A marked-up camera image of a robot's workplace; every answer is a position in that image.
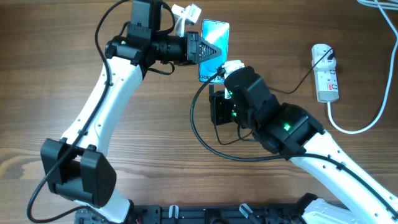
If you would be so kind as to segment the Galaxy S25 smartphone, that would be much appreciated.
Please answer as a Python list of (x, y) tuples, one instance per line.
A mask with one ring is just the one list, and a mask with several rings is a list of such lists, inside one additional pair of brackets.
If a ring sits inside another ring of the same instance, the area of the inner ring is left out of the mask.
[(227, 61), (229, 23), (204, 19), (201, 36), (205, 43), (201, 46), (200, 57), (204, 57), (205, 61), (199, 65), (198, 80), (205, 82)]

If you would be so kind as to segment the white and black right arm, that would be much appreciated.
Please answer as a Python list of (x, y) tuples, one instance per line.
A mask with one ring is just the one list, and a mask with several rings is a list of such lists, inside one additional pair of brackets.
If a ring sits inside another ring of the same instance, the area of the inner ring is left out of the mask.
[(339, 147), (308, 111), (280, 104), (252, 67), (222, 65), (229, 108), (221, 116), (249, 128), (262, 147), (308, 172), (354, 217), (365, 223), (397, 223), (397, 197)]

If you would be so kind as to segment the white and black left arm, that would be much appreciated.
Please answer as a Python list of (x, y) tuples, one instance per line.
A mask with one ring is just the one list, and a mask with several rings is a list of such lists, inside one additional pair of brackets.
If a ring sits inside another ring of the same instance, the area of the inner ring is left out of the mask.
[(134, 204), (115, 188), (116, 172), (106, 155), (117, 122), (132, 94), (155, 62), (196, 65), (221, 54), (220, 48), (185, 27), (201, 9), (163, 1), (134, 1), (131, 19), (104, 49), (101, 75), (72, 125), (40, 150), (42, 185), (74, 201), (106, 223), (135, 223)]

